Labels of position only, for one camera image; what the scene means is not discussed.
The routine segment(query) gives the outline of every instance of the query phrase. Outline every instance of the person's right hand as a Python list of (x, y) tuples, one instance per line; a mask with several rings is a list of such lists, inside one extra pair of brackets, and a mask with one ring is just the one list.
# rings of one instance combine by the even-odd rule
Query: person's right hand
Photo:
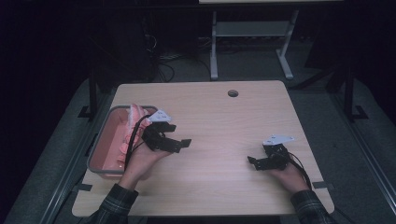
[(303, 175), (300, 171), (290, 162), (286, 166), (285, 170), (269, 170), (267, 171), (270, 175), (274, 176), (283, 187), (288, 190), (291, 194), (297, 193), (298, 191), (309, 189), (306, 184)]

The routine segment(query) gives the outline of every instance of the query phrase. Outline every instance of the hand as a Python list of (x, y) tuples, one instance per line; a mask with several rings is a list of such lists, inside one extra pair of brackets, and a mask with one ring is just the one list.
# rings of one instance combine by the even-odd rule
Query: hand
[(288, 163), (285, 170), (269, 170), (268, 173), (274, 176), (283, 187), (291, 194), (309, 189), (300, 171), (291, 163)]
[[(139, 146), (142, 141), (140, 139), (136, 145)], [(157, 161), (171, 154), (171, 152), (167, 151), (153, 151), (146, 143), (141, 144), (132, 153), (119, 185), (125, 189), (133, 190), (139, 180), (149, 178), (151, 168)]]

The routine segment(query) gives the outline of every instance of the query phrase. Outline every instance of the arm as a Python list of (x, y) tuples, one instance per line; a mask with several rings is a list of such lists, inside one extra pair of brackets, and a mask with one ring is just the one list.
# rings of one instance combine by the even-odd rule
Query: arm
[(126, 224), (129, 211), (138, 195), (134, 190), (137, 183), (147, 179), (152, 166), (170, 154), (166, 151), (152, 151), (146, 144), (135, 149), (119, 183), (113, 186), (99, 210), (92, 214), (87, 223)]
[(278, 179), (283, 187), (292, 194), (290, 200), (301, 223), (337, 223), (326, 211), (315, 192), (306, 185), (299, 170), (291, 163), (288, 163), (283, 171), (270, 170), (268, 173)]

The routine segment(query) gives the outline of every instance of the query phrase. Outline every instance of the black tape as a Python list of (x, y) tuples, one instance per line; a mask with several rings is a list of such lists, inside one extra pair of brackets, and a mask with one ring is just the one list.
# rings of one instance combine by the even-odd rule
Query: black tape
[(324, 181), (314, 182), (312, 183), (312, 185), (314, 186), (315, 189), (328, 189), (328, 190), (334, 189), (334, 186), (332, 184), (326, 184), (326, 182)]

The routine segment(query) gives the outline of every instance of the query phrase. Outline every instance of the person's left hand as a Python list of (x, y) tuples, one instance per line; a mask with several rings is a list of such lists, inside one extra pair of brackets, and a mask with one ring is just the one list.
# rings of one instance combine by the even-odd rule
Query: person's left hand
[(171, 152), (162, 150), (153, 151), (146, 143), (141, 144), (132, 153), (119, 185), (125, 189), (134, 189), (139, 180), (149, 178), (150, 170), (157, 161), (171, 154)]

